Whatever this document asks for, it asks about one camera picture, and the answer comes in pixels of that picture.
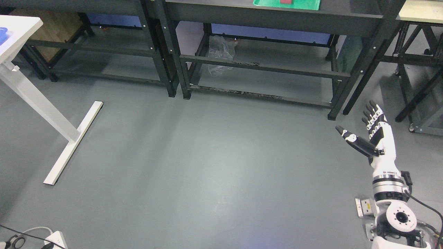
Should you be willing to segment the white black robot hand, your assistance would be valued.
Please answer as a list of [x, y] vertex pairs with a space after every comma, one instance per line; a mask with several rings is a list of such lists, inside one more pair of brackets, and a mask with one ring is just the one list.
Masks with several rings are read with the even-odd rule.
[[374, 169], [374, 175], [392, 172], [399, 174], [395, 165], [397, 157], [392, 126], [388, 123], [381, 107], [370, 100], [363, 112], [362, 121], [367, 128], [369, 140], [336, 126], [340, 136], [359, 153], [368, 158], [370, 166]]

